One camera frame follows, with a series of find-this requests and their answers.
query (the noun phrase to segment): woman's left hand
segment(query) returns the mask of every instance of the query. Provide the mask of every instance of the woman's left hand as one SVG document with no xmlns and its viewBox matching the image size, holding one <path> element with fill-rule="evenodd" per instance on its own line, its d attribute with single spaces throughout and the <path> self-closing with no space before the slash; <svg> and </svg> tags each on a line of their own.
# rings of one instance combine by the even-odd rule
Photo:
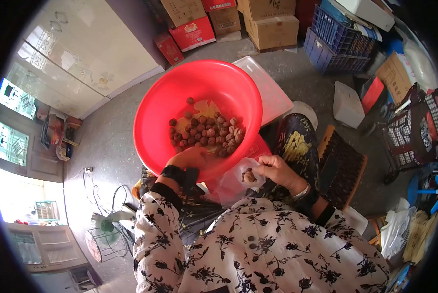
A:
<svg viewBox="0 0 438 293">
<path fill-rule="evenodd" d="M 208 150 L 203 147 L 191 147 L 173 156 L 167 165 L 174 165 L 184 170 L 188 167 L 202 169 L 206 165 L 204 156 Z"/>
</svg>

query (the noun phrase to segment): red plastic basin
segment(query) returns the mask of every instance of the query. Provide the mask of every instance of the red plastic basin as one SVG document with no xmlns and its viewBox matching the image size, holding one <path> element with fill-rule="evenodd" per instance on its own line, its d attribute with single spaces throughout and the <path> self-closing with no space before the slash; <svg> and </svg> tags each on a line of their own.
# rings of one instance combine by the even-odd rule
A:
<svg viewBox="0 0 438 293">
<path fill-rule="evenodd" d="M 246 130 L 243 142 L 232 155 L 200 171 L 197 182 L 203 182 L 227 172 L 247 154 L 260 130 L 263 105 L 251 77 L 231 63 L 199 60 L 167 72 L 142 99 L 133 126 L 137 154 L 157 176 L 175 155 L 168 121 L 184 117 L 186 110 L 199 113 L 186 103 L 188 97 L 195 102 L 214 102 L 224 117 L 237 117 Z"/>
</svg>

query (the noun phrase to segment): window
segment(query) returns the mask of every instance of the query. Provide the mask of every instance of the window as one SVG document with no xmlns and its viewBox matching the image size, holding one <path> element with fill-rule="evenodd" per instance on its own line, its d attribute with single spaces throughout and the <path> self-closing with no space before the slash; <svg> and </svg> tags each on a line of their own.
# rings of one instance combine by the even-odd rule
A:
<svg viewBox="0 0 438 293">
<path fill-rule="evenodd" d="M 32 120 L 37 111 L 35 97 L 24 92 L 5 78 L 2 79 L 1 83 L 0 103 Z"/>
<path fill-rule="evenodd" d="M 0 122 L 0 158 L 25 166 L 29 136 Z"/>
</svg>

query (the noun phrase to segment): blue plastic crate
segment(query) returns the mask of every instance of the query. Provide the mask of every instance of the blue plastic crate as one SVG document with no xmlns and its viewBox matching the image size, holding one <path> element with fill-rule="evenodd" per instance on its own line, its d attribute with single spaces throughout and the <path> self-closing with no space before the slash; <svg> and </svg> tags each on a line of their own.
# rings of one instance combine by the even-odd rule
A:
<svg viewBox="0 0 438 293">
<path fill-rule="evenodd" d="M 357 74 L 363 71 L 370 60 L 370 58 L 334 54 L 310 28 L 307 29 L 304 50 L 310 62 L 321 74 Z"/>
<path fill-rule="evenodd" d="M 374 49 L 374 39 L 344 26 L 318 5 L 315 5 L 312 30 L 337 55 L 368 57 Z"/>
</svg>

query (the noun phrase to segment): floral blouse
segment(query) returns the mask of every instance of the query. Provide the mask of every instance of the floral blouse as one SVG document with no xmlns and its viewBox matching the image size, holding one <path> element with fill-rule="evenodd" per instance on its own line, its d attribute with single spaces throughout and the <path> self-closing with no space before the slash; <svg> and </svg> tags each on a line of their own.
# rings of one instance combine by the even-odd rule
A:
<svg viewBox="0 0 438 293">
<path fill-rule="evenodd" d="M 389 279 L 385 259 L 338 210 L 323 227 L 281 202 L 245 198 L 210 226 L 189 257 L 179 213 L 166 197 L 146 193 L 136 216 L 138 293 L 374 293 Z"/>
</svg>

